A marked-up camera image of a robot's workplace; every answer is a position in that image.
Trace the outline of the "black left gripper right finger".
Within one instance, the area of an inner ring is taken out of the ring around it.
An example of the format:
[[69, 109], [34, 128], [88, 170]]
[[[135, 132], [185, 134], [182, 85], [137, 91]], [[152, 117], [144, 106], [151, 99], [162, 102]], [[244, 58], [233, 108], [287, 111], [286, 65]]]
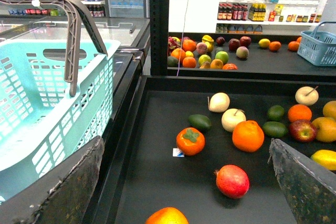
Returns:
[[278, 138], [269, 161], [297, 223], [335, 223], [335, 174]]

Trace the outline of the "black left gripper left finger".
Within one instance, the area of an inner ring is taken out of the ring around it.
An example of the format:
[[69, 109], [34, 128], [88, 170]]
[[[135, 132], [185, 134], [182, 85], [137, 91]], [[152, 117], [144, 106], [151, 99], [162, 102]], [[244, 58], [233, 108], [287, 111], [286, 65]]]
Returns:
[[1, 205], [1, 223], [81, 223], [99, 178], [104, 140], [96, 136]]

